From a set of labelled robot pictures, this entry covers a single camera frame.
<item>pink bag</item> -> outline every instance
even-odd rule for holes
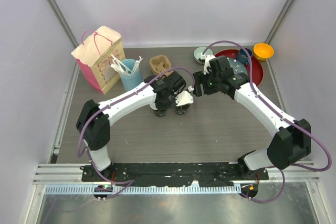
[[[111,68],[112,55],[119,60],[125,59],[121,36],[118,32],[101,26],[72,51],[80,70],[88,83],[99,92],[106,94],[120,79]]]

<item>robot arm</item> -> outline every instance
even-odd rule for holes
[[[252,90],[249,79],[244,73],[234,74],[226,57],[216,58],[208,55],[205,59],[204,70],[194,73],[196,86],[194,94],[213,94],[218,91],[229,95],[232,99],[246,107],[267,129],[272,141],[267,149],[247,153],[238,159],[239,170],[242,174],[263,167],[275,166],[285,169],[310,154],[310,138],[286,123],[283,118],[300,125],[310,132],[310,124],[302,119],[296,121],[284,111],[276,107],[254,85],[257,94]],[[282,115],[282,119],[266,106],[259,97]]]
[[[94,113],[106,107],[106,105],[125,99],[98,114],[84,132],[84,142],[88,146],[92,160],[99,171],[105,170],[111,165],[107,143],[110,141],[110,127],[117,120],[145,105],[149,105],[157,116],[163,116],[170,107],[174,107],[178,114],[183,114],[193,103],[192,95],[183,90],[186,87],[185,80],[177,72],[172,72],[164,79],[158,78],[144,88],[152,78],[148,77],[133,90],[108,101],[95,103],[90,100],[85,103],[76,124],[79,132],[82,131],[84,124]]]

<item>bowl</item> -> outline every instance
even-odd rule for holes
[[[266,43],[258,43],[253,48],[254,55],[258,60],[267,60],[274,54],[273,47]]]

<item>white wall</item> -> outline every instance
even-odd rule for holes
[[[106,25],[127,46],[265,41],[286,0],[56,0],[77,40]]]
[[[312,133],[336,159],[336,0],[296,0],[271,45],[272,64],[284,103],[298,119],[311,123]],[[312,146],[317,167],[327,163],[323,150]],[[320,173],[336,210],[336,165]]]
[[[15,224],[48,161],[74,61],[46,0],[1,0],[0,10],[0,216]]]

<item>red tray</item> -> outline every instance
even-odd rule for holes
[[[228,58],[236,59],[238,54],[238,49],[227,49],[220,51],[215,54],[216,57],[218,56],[226,56]],[[250,74],[250,66],[245,65],[248,74]],[[252,57],[252,69],[253,69],[253,82],[255,85],[259,86],[264,78],[264,69],[261,63],[255,58]]]

